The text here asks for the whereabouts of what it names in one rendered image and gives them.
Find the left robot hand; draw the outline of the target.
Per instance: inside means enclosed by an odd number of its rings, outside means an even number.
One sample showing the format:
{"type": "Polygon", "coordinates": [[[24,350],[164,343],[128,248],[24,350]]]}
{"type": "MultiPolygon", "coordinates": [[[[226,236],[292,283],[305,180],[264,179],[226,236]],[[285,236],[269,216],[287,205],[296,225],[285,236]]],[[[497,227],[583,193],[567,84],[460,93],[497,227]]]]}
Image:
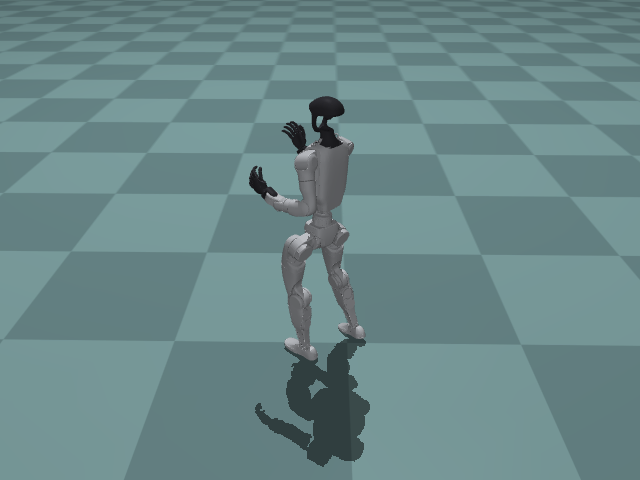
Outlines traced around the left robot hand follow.
{"type": "Polygon", "coordinates": [[[266,193],[268,192],[271,196],[276,197],[278,193],[272,188],[268,187],[266,182],[263,180],[262,176],[262,167],[259,167],[258,174],[256,173],[256,168],[258,166],[254,166],[249,177],[249,184],[254,189],[255,192],[261,194],[261,197],[265,200],[266,193]]]}

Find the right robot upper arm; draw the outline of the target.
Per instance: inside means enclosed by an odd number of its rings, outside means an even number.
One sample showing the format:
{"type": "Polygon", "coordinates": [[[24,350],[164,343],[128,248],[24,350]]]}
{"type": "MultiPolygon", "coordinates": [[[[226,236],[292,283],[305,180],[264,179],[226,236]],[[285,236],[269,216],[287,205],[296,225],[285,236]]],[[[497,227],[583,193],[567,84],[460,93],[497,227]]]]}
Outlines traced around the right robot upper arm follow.
{"type": "Polygon", "coordinates": [[[352,151],[353,151],[353,149],[354,149],[354,143],[353,143],[353,142],[351,142],[350,140],[348,140],[348,139],[346,139],[346,138],[342,137],[342,136],[339,136],[339,138],[342,138],[342,139],[344,139],[344,140],[346,141],[346,143],[347,143],[347,145],[348,145],[348,147],[349,147],[349,156],[350,156],[350,154],[352,153],[352,151]]]}

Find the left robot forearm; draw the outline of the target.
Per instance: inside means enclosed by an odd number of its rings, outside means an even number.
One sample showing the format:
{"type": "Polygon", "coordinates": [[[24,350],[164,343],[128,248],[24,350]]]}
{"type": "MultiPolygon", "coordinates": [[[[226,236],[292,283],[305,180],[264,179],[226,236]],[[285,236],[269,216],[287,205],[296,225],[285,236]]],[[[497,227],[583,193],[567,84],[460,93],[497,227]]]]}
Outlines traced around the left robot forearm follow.
{"type": "Polygon", "coordinates": [[[276,211],[286,212],[295,217],[306,216],[309,212],[309,207],[305,202],[285,198],[279,193],[276,197],[273,197],[267,192],[265,202],[273,206],[276,211]]]}

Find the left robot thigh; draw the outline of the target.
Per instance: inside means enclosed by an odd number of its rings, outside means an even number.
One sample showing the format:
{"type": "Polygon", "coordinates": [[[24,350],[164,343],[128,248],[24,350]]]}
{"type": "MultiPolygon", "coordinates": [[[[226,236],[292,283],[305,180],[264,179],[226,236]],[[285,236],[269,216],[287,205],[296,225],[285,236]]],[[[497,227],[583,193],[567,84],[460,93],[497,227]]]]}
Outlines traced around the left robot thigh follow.
{"type": "Polygon", "coordinates": [[[289,298],[292,294],[299,295],[304,308],[312,301],[311,292],[302,287],[302,279],[306,259],[312,254],[314,244],[314,237],[309,232],[301,236],[295,234],[286,240],[282,252],[281,267],[286,291],[289,298]]]}

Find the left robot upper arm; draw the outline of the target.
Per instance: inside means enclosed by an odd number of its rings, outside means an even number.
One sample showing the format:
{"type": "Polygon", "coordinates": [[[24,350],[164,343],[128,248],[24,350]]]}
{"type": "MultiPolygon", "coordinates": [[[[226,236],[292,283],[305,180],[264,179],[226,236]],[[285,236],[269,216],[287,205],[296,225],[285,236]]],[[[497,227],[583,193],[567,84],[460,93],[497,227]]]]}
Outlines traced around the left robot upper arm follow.
{"type": "Polygon", "coordinates": [[[305,202],[309,207],[306,216],[313,215],[318,209],[315,184],[315,170],[318,166],[317,151],[307,150],[300,153],[295,158],[294,166],[298,174],[300,192],[303,196],[303,200],[300,202],[305,202]]]}

